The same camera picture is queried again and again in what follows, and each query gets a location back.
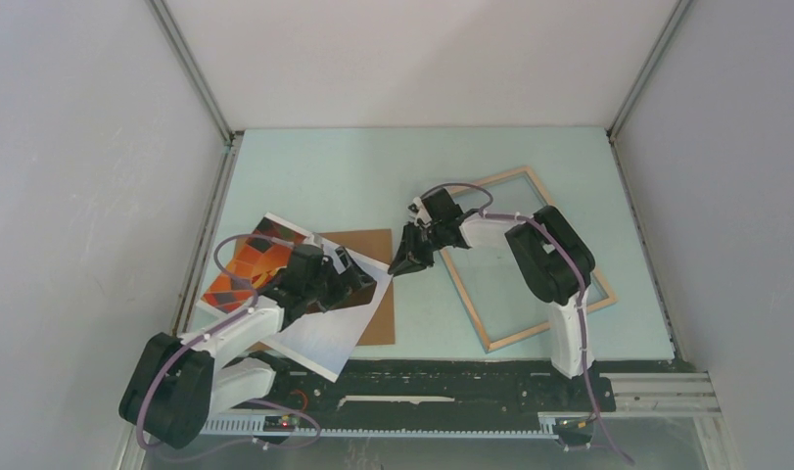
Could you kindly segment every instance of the empty picture frame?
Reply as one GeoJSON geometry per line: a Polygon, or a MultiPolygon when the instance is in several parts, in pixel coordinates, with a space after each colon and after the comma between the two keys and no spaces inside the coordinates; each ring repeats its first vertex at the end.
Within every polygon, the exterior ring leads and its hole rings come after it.
{"type": "MultiPolygon", "coordinates": [[[[474,181],[494,195],[492,212],[532,214],[556,206],[535,172],[528,166],[474,181]]],[[[469,188],[450,189],[464,209],[479,207],[486,195],[469,188]]],[[[549,329],[549,304],[536,298],[521,276],[511,250],[441,250],[445,267],[487,353],[549,329]]],[[[616,294],[599,268],[592,271],[588,312],[611,306],[616,294]]]]}

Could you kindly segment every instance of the light blue surface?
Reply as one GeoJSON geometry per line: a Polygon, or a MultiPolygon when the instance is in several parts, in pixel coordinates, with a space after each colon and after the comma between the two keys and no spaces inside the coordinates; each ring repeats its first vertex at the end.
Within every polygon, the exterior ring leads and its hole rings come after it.
{"type": "MultiPolygon", "coordinates": [[[[251,231],[265,212],[273,212],[316,232],[391,228],[396,250],[406,206],[423,190],[520,165],[535,170],[619,297],[590,318],[595,356],[672,358],[602,128],[250,130],[215,243],[251,231]]],[[[207,266],[204,289],[216,274],[207,266]]],[[[397,343],[359,347],[355,357],[549,357],[548,333],[486,354],[439,258],[434,268],[395,280],[395,307],[397,343]]],[[[192,327],[200,327],[199,321],[192,327]]]]}

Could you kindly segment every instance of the metal frame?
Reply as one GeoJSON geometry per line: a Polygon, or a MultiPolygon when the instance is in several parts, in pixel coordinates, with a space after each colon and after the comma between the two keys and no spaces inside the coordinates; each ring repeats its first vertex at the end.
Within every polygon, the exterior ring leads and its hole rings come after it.
{"type": "MultiPolygon", "coordinates": [[[[602,363],[605,367],[618,363],[602,363]]],[[[681,372],[602,372],[601,377],[609,379],[615,396],[616,410],[602,415],[608,419],[615,418],[693,418],[700,436],[708,436],[703,441],[706,459],[714,458],[721,461],[724,450],[711,446],[715,443],[729,442],[727,432],[722,431],[722,414],[711,380],[706,373],[681,372]]],[[[207,422],[203,435],[214,436],[285,436],[289,433],[263,432],[261,426],[265,416],[275,416],[271,410],[231,409],[218,414],[207,422]]],[[[466,430],[452,432],[409,431],[387,429],[331,429],[323,430],[325,437],[343,438],[472,438],[472,439],[555,439],[552,426],[556,420],[567,418],[585,418],[588,411],[579,412],[539,412],[537,420],[539,430],[530,431],[480,431],[466,430]]],[[[310,430],[301,430],[297,435],[312,435],[310,430]]]]}
{"type": "Polygon", "coordinates": [[[223,211],[223,202],[226,200],[226,193],[229,190],[229,183],[232,181],[232,174],[235,171],[235,163],[238,161],[238,152],[244,142],[244,134],[235,135],[232,143],[227,146],[226,154],[221,159],[217,177],[212,189],[207,212],[204,217],[204,224],[198,234],[198,242],[195,245],[195,252],[186,272],[183,282],[183,292],[180,294],[180,303],[171,322],[171,334],[177,335],[186,332],[191,319],[192,307],[198,298],[201,290],[201,280],[210,262],[211,244],[217,232],[217,224],[223,211]]]}
{"type": "Polygon", "coordinates": [[[662,284],[659,282],[658,270],[653,263],[653,258],[650,256],[650,251],[647,246],[647,239],[644,236],[644,223],[639,217],[638,211],[635,208],[635,203],[632,199],[632,191],[630,183],[625,176],[625,170],[622,166],[621,158],[619,155],[618,143],[611,141],[610,149],[613,153],[613,160],[616,163],[616,170],[619,172],[619,179],[622,186],[625,188],[625,198],[628,202],[628,207],[631,211],[632,222],[635,225],[635,232],[638,235],[638,242],[641,245],[641,252],[644,255],[644,262],[647,263],[647,271],[650,273],[650,280],[653,281],[653,291],[656,293],[656,300],[659,303],[659,309],[665,315],[665,327],[668,329],[668,336],[671,338],[671,343],[674,346],[674,354],[683,360],[690,360],[690,352],[687,346],[681,341],[683,338],[681,321],[675,315],[671,315],[668,305],[665,302],[665,293],[662,289],[662,284]]]}
{"type": "Polygon", "coordinates": [[[146,451],[137,445],[134,425],[124,423],[112,470],[139,470],[145,459],[146,451]]]}
{"type": "Polygon", "coordinates": [[[171,10],[166,4],[167,2],[165,0],[147,1],[152,8],[152,13],[154,13],[155,18],[163,29],[163,34],[165,34],[168,43],[171,45],[175,57],[180,61],[180,65],[189,75],[189,81],[192,82],[192,86],[204,102],[224,143],[228,145],[233,139],[232,128],[229,127],[226,118],[223,116],[223,112],[220,110],[217,101],[215,101],[210,86],[201,73],[201,69],[198,67],[198,63],[195,61],[195,57],[192,55],[189,45],[186,43],[186,38],[183,37],[183,33],[180,32],[180,28],[177,26],[177,22],[174,20],[174,16],[171,14],[171,10]]]}
{"type": "Polygon", "coordinates": [[[622,102],[622,106],[619,108],[615,119],[613,119],[613,123],[610,125],[608,133],[612,138],[617,137],[622,131],[622,128],[624,128],[625,122],[627,122],[630,117],[636,101],[647,85],[647,81],[650,79],[653,71],[659,66],[659,63],[662,62],[662,57],[665,55],[665,52],[667,52],[671,40],[682,25],[682,21],[690,10],[690,7],[693,6],[694,1],[695,0],[678,0],[674,9],[671,11],[671,15],[668,17],[665,26],[659,33],[659,37],[656,38],[653,48],[650,49],[650,54],[644,61],[644,65],[641,66],[641,70],[635,78],[631,90],[628,92],[628,96],[625,97],[625,101],[622,102]]]}

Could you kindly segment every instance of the purple cable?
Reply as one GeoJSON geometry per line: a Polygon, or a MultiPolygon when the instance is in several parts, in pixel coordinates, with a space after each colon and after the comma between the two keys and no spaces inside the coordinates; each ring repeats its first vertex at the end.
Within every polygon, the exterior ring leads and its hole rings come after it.
{"type": "Polygon", "coordinates": [[[310,415],[308,415],[308,414],[306,414],[306,413],[304,413],[302,411],[298,411],[296,409],[288,408],[286,406],[282,406],[280,404],[273,403],[272,401],[266,401],[264,399],[251,399],[249,402],[250,403],[254,403],[254,404],[260,404],[261,406],[266,406],[268,408],[277,409],[277,410],[283,411],[283,412],[285,412],[287,414],[293,414],[293,415],[299,416],[300,418],[304,419],[305,421],[307,421],[311,425],[313,425],[313,428],[316,430],[316,434],[309,441],[306,441],[306,442],[301,443],[301,444],[294,444],[294,445],[273,444],[273,443],[268,443],[267,441],[262,441],[261,439],[258,439],[258,438],[242,438],[242,439],[235,439],[235,440],[232,440],[232,441],[228,441],[228,442],[223,443],[223,444],[221,444],[219,446],[215,446],[215,447],[213,447],[213,448],[211,448],[209,450],[204,450],[201,453],[198,453],[198,454],[195,454],[195,455],[192,455],[192,456],[189,456],[189,457],[170,457],[168,455],[163,455],[162,452],[158,452],[157,456],[160,459],[165,460],[166,462],[169,462],[169,463],[187,463],[187,462],[191,462],[191,461],[194,461],[194,460],[198,460],[198,459],[204,458],[207,455],[211,455],[211,454],[213,454],[213,453],[215,453],[215,452],[217,452],[217,451],[219,451],[219,450],[221,450],[223,448],[237,446],[237,445],[240,445],[240,444],[258,444],[258,443],[261,443],[263,445],[263,447],[290,448],[290,449],[292,449],[292,448],[303,448],[303,447],[311,446],[316,441],[318,441],[319,438],[321,437],[321,426],[319,426],[318,422],[316,422],[316,420],[313,419],[312,416],[310,416],[310,415]]]}
{"type": "MultiPolygon", "coordinates": [[[[247,239],[260,238],[260,239],[267,240],[269,242],[276,243],[276,244],[279,244],[279,245],[287,245],[289,242],[286,242],[285,240],[280,240],[280,239],[277,239],[277,238],[273,238],[273,237],[268,237],[266,235],[259,235],[259,234],[256,234],[256,233],[247,233],[247,234],[241,234],[241,235],[233,235],[231,237],[225,238],[223,241],[221,241],[217,245],[217,247],[215,247],[214,252],[212,252],[212,260],[214,261],[214,263],[218,267],[218,269],[220,269],[221,272],[225,273],[230,278],[232,278],[233,281],[235,281],[235,282],[237,282],[237,283],[239,283],[241,285],[244,285],[244,283],[246,283],[249,286],[249,289],[252,290],[253,289],[253,285],[248,279],[244,279],[242,277],[239,277],[239,276],[235,275],[235,273],[227,270],[223,266],[223,264],[220,262],[220,259],[218,258],[218,254],[220,253],[220,249],[223,248],[224,245],[226,245],[227,243],[229,243],[229,242],[231,242],[233,240],[237,240],[239,238],[247,238],[247,239]]],[[[217,333],[218,331],[220,331],[220,330],[226,328],[227,326],[231,325],[235,321],[238,321],[239,319],[243,318],[244,315],[246,315],[249,312],[249,309],[251,307],[255,307],[256,306],[256,304],[258,303],[258,298],[261,296],[263,291],[268,289],[268,288],[270,288],[270,287],[272,287],[272,283],[271,282],[266,284],[265,286],[263,286],[260,289],[253,290],[253,294],[251,295],[251,297],[250,297],[248,302],[246,302],[243,305],[239,306],[238,309],[236,309],[235,311],[229,313],[224,321],[222,321],[219,324],[215,325],[214,327],[210,328],[210,330],[205,332],[205,334],[213,335],[213,334],[217,333]]],[[[165,378],[166,374],[168,373],[168,370],[174,365],[175,362],[177,362],[177,359],[179,359],[182,355],[184,355],[186,352],[188,352],[190,349],[192,349],[192,347],[194,347],[195,345],[197,345],[198,343],[203,341],[205,334],[204,333],[199,334],[195,338],[189,340],[186,344],[184,344],[182,347],[180,347],[180,349],[177,350],[177,352],[175,354],[173,354],[169,359],[167,359],[165,364],[163,365],[163,367],[161,367],[161,370],[158,371],[158,374],[155,376],[155,379],[152,381],[152,385],[149,386],[149,390],[146,391],[146,396],[143,397],[143,402],[140,405],[140,411],[137,413],[137,422],[136,422],[137,429],[135,430],[135,435],[136,435],[136,438],[137,438],[137,445],[139,445],[143,449],[151,450],[151,449],[154,449],[154,448],[156,448],[156,447],[158,447],[158,446],[160,446],[162,444],[162,443],[147,443],[146,442],[146,437],[143,434],[143,432],[144,432],[144,430],[143,430],[144,423],[146,422],[146,414],[149,412],[149,406],[152,404],[152,399],[155,396],[155,391],[158,389],[160,384],[163,382],[163,379],[165,378]]],[[[313,420],[309,416],[308,417],[304,417],[304,419],[306,419],[307,421],[309,421],[311,423],[315,423],[315,420],[313,420]]]]}
{"type": "Polygon", "coordinates": [[[630,457],[616,444],[616,441],[613,439],[613,436],[610,434],[610,430],[607,429],[607,426],[604,424],[604,421],[601,418],[601,407],[598,406],[598,401],[595,399],[595,393],[592,390],[592,383],[589,378],[589,371],[587,370],[589,364],[587,363],[587,359],[586,359],[586,350],[587,350],[586,315],[584,315],[584,304],[582,300],[584,296],[583,292],[586,290],[586,285],[584,283],[584,277],[581,276],[581,272],[579,271],[576,264],[573,262],[573,259],[570,257],[567,251],[564,250],[564,247],[558,244],[558,241],[555,240],[555,237],[553,237],[552,234],[550,234],[549,231],[546,230],[546,227],[544,227],[540,223],[535,222],[533,219],[525,216],[518,216],[518,215],[506,214],[506,213],[486,213],[486,208],[491,203],[494,202],[494,196],[492,196],[489,190],[487,190],[486,188],[483,188],[481,186],[472,183],[443,183],[443,184],[438,184],[437,186],[429,189],[428,191],[423,193],[422,197],[427,196],[432,191],[436,191],[440,188],[451,187],[451,186],[464,186],[467,188],[476,189],[489,196],[489,201],[486,204],[480,206],[480,208],[478,209],[478,212],[480,213],[481,217],[495,219],[495,220],[519,220],[519,219],[526,220],[532,227],[534,227],[538,232],[540,232],[541,235],[543,235],[546,241],[548,241],[549,244],[555,248],[555,251],[558,252],[558,255],[560,255],[561,258],[570,266],[570,269],[573,271],[573,274],[576,276],[576,279],[578,280],[579,283],[580,295],[578,295],[577,298],[576,310],[579,315],[579,324],[581,327],[581,348],[582,348],[581,364],[582,364],[582,369],[584,370],[583,376],[584,376],[584,384],[586,385],[586,392],[589,395],[589,401],[592,404],[592,412],[593,414],[595,414],[595,419],[601,425],[601,431],[604,433],[604,437],[607,438],[607,442],[610,445],[610,449],[612,449],[614,452],[619,454],[619,456],[621,456],[622,459],[628,465],[635,465],[635,460],[633,460],[632,457],[630,457]]]}
{"type": "Polygon", "coordinates": [[[491,206],[491,203],[494,202],[494,196],[489,192],[488,189],[484,188],[483,186],[478,186],[477,184],[473,184],[473,183],[443,183],[443,184],[438,184],[437,186],[435,186],[435,187],[429,189],[428,191],[424,192],[423,195],[420,196],[420,198],[424,198],[424,197],[428,196],[429,194],[437,191],[438,189],[450,188],[450,187],[471,188],[471,189],[480,191],[481,193],[489,196],[489,201],[486,202],[485,204],[483,204],[482,206],[477,208],[477,211],[480,213],[480,215],[483,215],[486,212],[486,208],[491,206]]]}

